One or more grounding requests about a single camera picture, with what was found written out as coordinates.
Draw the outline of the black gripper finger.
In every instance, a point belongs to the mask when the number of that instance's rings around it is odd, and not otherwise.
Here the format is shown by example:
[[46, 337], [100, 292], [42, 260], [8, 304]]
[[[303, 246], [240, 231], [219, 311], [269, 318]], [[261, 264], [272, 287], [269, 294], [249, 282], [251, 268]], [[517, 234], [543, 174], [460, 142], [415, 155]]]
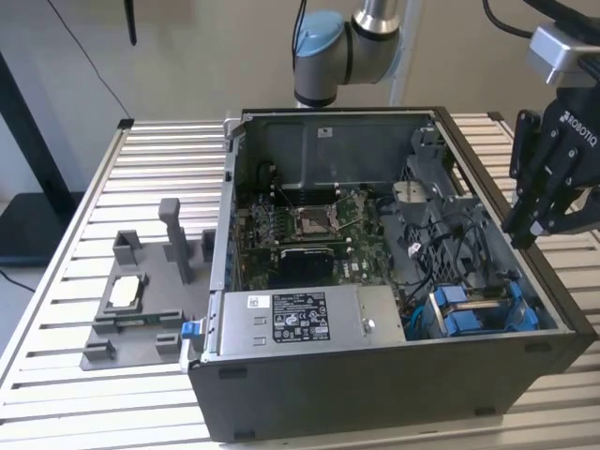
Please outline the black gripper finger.
[[585, 203], [575, 212], [554, 218], [546, 223], [535, 221], [530, 233], [537, 237], [551, 234], [579, 234], [599, 229], [599, 186], [587, 187]]
[[535, 221], [546, 223], [566, 215], [570, 190], [556, 195], [544, 192], [546, 157], [549, 146], [544, 140], [558, 136], [525, 130], [518, 132], [513, 145], [509, 174], [517, 181], [517, 200], [502, 223], [502, 230], [511, 238], [513, 248], [529, 248], [537, 237], [530, 233]]

